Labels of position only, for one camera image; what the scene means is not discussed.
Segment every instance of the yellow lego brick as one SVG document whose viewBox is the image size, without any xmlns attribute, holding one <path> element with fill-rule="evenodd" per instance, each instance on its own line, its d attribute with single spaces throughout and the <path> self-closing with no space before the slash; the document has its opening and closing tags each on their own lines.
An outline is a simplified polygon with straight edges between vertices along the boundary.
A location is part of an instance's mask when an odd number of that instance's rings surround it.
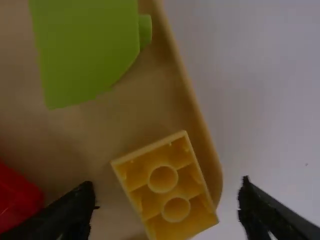
<svg viewBox="0 0 320 240">
<path fill-rule="evenodd" d="M 111 165 L 150 240 L 185 240 L 218 223 L 186 131 Z"/>
</svg>

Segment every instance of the red lego brick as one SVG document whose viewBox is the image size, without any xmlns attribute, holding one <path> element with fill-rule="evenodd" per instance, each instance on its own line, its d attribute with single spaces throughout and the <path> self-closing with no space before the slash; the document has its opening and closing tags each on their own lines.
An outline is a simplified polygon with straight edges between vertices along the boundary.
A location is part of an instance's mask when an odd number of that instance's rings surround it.
<svg viewBox="0 0 320 240">
<path fill-rule="evenodd" d="M 44 195 L 23 176 L 0 163 L 0 234 L 30 218 L 44 205 Z"/>
</svg>

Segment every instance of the tan plate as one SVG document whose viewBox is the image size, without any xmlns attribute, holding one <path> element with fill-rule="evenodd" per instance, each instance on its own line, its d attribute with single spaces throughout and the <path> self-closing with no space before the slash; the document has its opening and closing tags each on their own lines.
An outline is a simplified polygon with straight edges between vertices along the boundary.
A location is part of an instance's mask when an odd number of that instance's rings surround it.
<svg viewBox="0 0 320 240">
<path fill-rule="evenodd" d="M 26 0 L 0 1 L 0 156 L 43 189 L 51 202 L 81 181 L 95 184 L 101 206 L 90 239 L 144 239 L 109 161 L 186 130 L 217 207 L 222 170 L 161 6 L 140 0 L 153 42 L 114 89 L 80 105 L 44 105 Z"/>
</svg>

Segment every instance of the lego stud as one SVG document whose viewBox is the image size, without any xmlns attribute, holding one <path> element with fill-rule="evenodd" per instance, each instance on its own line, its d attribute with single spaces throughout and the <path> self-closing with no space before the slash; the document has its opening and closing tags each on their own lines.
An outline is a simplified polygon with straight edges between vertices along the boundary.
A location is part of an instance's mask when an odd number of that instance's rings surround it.
<svg viewBox="0 0 320 240">
<path fill-rule="evenodd" d="M 178 178 L 178 173 L 172 166 L 160 165 L 151 171 L 148 186 L 153 192 L 164 194 L 177 185 Z"/>
<path fill-rule="evenodd" d="M 174 197 L 164 204 L 162 217 L 170 223 L 178 223 L 184 220 L 190 213 L 189 200 L 182 197 Z"/>
</svg>

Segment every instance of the white surface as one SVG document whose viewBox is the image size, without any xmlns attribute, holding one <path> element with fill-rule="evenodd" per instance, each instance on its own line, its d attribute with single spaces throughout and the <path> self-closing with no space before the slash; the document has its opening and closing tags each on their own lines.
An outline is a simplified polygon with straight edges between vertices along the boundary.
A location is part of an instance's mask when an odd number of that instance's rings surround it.
<svg viewBox="0 0 320 240">
<path fill-rule="evenodd" d="M 320 225 L 320 2 L 164 0 L 224 170 L 220 224 L 246 239 L 241 176 Z"/>
</svg>

